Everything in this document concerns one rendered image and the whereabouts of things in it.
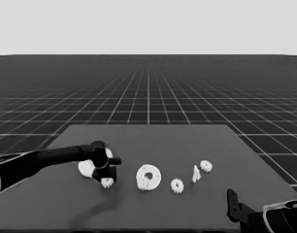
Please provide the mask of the small white T-shaped piece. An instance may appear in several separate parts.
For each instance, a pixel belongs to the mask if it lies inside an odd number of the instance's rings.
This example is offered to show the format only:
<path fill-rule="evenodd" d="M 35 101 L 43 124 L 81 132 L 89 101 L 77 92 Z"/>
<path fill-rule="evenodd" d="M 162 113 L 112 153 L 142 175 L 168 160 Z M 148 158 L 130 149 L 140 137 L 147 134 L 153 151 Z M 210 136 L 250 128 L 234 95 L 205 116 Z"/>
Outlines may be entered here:
<path fill-rule="evenodd" d="M 197 181 L 199 181 L 201 179 L 201 174 L 200 174 L 200 170 L 198 169 L 197 166 L 193 167 L 193 175 L 192 175 L 192 181 L 194 183 L 196 183 Z"/>

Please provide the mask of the white round pinned carrier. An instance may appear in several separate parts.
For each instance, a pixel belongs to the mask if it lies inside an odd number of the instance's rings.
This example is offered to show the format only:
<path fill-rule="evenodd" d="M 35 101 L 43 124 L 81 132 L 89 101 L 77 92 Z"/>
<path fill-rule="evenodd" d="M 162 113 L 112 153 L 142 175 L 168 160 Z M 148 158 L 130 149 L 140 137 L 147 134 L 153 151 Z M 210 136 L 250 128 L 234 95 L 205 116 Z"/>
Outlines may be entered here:
<path fill-rule="evenodd" d="M 143 177 L 147 177 L 149 179 L 149 190 L 146 191 L 156 189 L 161 183 L 161 172 L 154 165 L 144 164 L 138 169 L 136 173 L 136 181 Z"/>

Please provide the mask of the large thick white disc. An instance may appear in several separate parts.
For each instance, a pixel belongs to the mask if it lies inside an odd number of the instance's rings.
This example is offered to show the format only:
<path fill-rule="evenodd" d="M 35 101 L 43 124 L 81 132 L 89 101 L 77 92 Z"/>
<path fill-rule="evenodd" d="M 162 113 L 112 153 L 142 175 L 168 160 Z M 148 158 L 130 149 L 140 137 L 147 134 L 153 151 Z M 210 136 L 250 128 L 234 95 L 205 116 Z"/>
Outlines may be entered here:
<path fill-rule="evenodd" d="M 95 169 L 95 166 L 93 164 L 93 162 L 90 159 L 84 160 L 84 161 L 80 161 L 78 163 L 78 169 L 80 171 L 80 173 L 86 177 L 86 178 L 91 178 L 93 171 Z"/>

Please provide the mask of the small white toothed gear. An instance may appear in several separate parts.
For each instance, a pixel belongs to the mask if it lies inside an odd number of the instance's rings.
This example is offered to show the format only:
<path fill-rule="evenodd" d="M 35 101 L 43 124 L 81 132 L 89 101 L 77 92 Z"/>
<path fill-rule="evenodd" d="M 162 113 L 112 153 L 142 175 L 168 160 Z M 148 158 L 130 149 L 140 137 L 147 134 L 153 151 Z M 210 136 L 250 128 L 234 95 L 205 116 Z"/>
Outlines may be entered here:
<path fill-rule="evenodd" d="M 147 177 L 138 179 L 137 186 L 140 190 L 149 190 L 149 179 Z"/>
<path fill-rule="evenodd" d="M 112 179 L 112 178 L 103 178 L 101 180 L 101 185 L 104 187 L 104 188 L 110 188 L 114 185 L 115 181 Z"/>
<path fill-rule="evenodd" d="M 180 179 L 173 179 L 170 183 L 171 189 L 176 194 L 181 194 L 184 190 L 184 184 Z"/>
<path fill-rule="evenodd" d="M 200 168 L 203 171 L 205 171 L 207 173 L 210 173 L 213 170 L 213 164 L 210 161 L 208 161 L 208 160 L 202 160 L 200 162 Z"/>

